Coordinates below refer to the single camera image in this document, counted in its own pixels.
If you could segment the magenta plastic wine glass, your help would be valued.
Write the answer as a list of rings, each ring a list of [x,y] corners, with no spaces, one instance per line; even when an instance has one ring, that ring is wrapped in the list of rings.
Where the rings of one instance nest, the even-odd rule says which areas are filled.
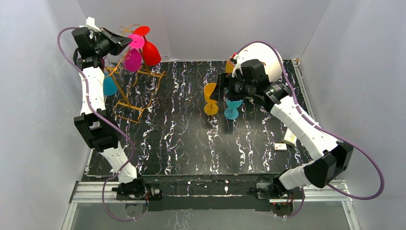
[[[129,72],[137,72],[142,65],[142,56],[139,49],[143,48],[145,40],[137,34],[130,34],[128,37],[132,41],[129,44],[130,49],[124,56],[124,68]]]

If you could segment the light blue plastic wine glass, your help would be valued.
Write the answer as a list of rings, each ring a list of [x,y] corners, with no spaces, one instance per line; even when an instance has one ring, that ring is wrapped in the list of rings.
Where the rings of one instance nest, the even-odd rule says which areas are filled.
[[[242,105],[243,100],[231,101],[226,100],[227,108],[224,110],[224,116],[226,119],[234,120],[238,117],[238,108]]]

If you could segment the red plastic wine glass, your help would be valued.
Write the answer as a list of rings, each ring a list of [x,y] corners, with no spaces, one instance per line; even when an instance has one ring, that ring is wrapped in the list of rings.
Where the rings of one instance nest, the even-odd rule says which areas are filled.
[[[148,26],[140,26],[133,31],[133,34],[142,36],[144,39],[144,46],[142,47],[142,52],[144,56],[144,62],[148,66],[153,66],[161,62],[161,55],[157,47],[146,39],[146,35],[150,32]]]

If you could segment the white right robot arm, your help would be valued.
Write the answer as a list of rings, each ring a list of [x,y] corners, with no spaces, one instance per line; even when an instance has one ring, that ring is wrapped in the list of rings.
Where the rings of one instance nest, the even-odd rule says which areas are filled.
[[[292,91],[281,82],[270,81],[265,66],[257,59],[242,63],[234,74],[220,73],[210,98],[219,101],[253,99],[267,112],[283,122],[300,140],[311,161],[288,169],[273,178],[269,193],[283,195],[300,186],[324,188],[346,170],[353,146],[318,130],[317,124],[299,105]]]

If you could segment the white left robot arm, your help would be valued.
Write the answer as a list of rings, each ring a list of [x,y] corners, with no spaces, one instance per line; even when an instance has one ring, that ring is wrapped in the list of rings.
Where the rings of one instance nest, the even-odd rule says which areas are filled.
[[[98,31],[88,27],[76,27],[71,32],[77,50],[74,66],[79,69],[82,80],[82,108],[74,118],[74,125],[86,144],[101,154],[111,165],[119,186],[112,190],[125,196],[140,196],[147,189],[135,166],[129,161],[121,145],[123,132],[106,111],[102,59],[111,54],[119,55],[131,39],[101,28]]]

